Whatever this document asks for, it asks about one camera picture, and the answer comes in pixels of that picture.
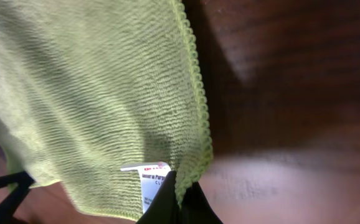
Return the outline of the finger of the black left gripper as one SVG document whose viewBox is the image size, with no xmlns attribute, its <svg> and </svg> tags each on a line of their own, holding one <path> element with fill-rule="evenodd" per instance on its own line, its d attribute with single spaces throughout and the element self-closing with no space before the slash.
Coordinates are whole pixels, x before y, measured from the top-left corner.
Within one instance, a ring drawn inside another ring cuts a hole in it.
<svg viewBox="0 0 360 224">
<path fill-rule="evenodd" d="M 18 206 L 31 191 L 34 179 L 25 171 L 0 177 L 0 189 L 14 185 L 14 190 L 0 203 L 0 224 L 10 223 Z"/>
</svg>

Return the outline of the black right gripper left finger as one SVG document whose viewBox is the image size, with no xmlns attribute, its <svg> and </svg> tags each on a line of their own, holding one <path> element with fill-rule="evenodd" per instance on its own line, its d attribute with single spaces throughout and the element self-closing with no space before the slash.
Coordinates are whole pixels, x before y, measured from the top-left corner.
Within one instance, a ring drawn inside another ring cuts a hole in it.
<svg viewBox="0 0 360 224">
<path fill-rule="evenodd" d="M 178 223 L 178 205 L 174 192 L 176 171 L 170 171 L 158 190 L 149 209 L 136 224 L 176 224 Z"/>
</svg>

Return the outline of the green microfiber cloth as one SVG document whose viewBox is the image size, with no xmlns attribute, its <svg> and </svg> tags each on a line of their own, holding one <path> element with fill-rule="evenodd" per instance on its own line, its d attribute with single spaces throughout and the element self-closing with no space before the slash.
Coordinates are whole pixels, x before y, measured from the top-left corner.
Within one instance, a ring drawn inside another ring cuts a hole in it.
<svg viewBox="0 0 360 224">
<path fill-rule="evenodd" d="M 0 1 L 0 146 L 10 172 L 61 183 L 78 211 L 137 220 L 132 163 L 174 193 L 213 152 L 196 38 L 176 0 Z"/>
</svg>

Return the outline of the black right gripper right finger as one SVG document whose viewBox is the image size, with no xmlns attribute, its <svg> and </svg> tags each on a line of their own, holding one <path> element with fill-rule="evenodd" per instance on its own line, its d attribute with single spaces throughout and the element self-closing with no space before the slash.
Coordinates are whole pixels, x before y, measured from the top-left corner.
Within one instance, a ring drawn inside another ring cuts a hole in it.
<svg viewBox="0 0 360 224">
<path fill-rule="evenodd" d="M 181 204 L 181 223 L 183 224 L 222 224 L 209 205 L 198 182 L 186 190 Z"/>
</svg>

